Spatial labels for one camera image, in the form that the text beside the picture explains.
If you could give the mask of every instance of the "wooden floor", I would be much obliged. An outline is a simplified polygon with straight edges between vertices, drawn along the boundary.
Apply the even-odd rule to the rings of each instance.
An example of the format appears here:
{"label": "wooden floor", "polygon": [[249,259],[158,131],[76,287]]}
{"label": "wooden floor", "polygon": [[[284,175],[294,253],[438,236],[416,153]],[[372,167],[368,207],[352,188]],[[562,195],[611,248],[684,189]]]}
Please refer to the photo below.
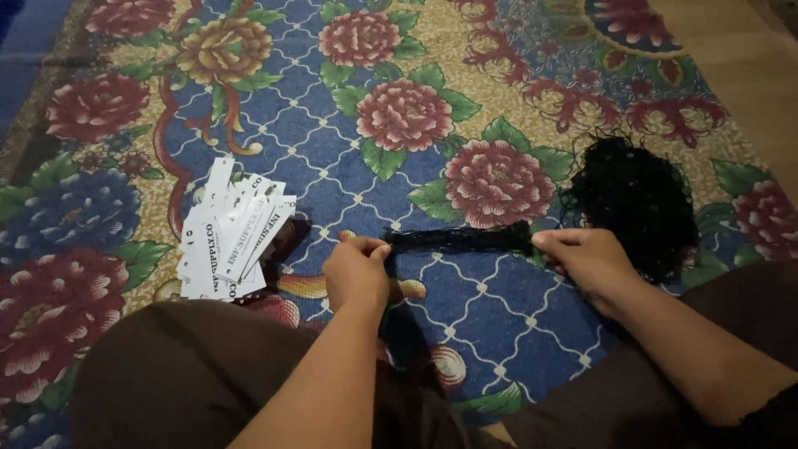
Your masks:
{"label": "wooden floor", "polygon": [[649,0],[798,205],[798,42],[764,0]]}

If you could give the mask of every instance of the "brown pants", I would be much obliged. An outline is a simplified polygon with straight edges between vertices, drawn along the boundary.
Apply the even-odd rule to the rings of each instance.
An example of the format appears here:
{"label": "brown pants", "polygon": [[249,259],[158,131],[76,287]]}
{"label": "brown pants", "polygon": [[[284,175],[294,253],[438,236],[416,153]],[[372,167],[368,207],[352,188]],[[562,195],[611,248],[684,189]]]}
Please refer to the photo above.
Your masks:
{"label": "brown pants", "polygon": [[[798,368],[798,260],[736,270],[683,299]],[[313,341],[217,301],[150,305],[109,329],[81,365],[75,447],[225,447]],[[402,376],[378,366],[375,447],[506,447],[464,430],[444,401]],[[504,425],[519,447],[673,448],[684,447],[700,421],[641,350],[625,343]]]}

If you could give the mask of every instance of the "left hand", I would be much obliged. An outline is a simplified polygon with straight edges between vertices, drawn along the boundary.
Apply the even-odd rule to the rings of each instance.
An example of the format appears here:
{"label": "left hand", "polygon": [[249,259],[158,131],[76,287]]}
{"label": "left hand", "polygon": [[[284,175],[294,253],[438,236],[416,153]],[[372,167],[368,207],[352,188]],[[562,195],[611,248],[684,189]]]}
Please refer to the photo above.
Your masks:
{"label": "left hand", "polygon": [[390,253],[389,244],[363,236],[335,246],[322,266],[333,312],[348,303],[376,306],[382,312],[390,292],[383,262]]}

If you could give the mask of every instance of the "floral carpet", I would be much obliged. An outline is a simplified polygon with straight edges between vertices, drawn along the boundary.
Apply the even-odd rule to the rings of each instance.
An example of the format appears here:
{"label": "floral carpet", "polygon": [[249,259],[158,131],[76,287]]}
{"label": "floral carpet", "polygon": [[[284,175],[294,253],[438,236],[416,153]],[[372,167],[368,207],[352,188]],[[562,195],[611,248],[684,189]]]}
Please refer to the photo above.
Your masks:
{"label": "floral carpet", "polygon": [[[798,256],[795,210],[645,0],[76,0],[0,153],[0,441],[70,446],[83,356],[121,317],[179,299],[182,220],[215,157],[298,196],[248,307],[319,329],[339,241],[554,228],[601,129],[645,138],[693,196],[701,248],[663,288]],[[476,422],[611,344],[539,259],[407,255],[395,277],[381,356],[412,361],[391,332],[412,318]]]}

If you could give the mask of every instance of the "stack of tags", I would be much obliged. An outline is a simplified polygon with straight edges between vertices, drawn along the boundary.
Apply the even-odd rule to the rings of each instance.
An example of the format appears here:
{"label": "stack of tags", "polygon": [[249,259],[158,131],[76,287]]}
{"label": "stack of tags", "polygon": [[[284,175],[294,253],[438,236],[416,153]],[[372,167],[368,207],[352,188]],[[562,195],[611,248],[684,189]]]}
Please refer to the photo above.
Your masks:
{"label": "stack of tags", "polygon": [[217,157],[202,202],[183,222],[177,265],[180,295],[233,301],[266,287],[259,260],[294,214],[296,197],[283,196],[284,182],[252,175],[230,182],[234,159]]}

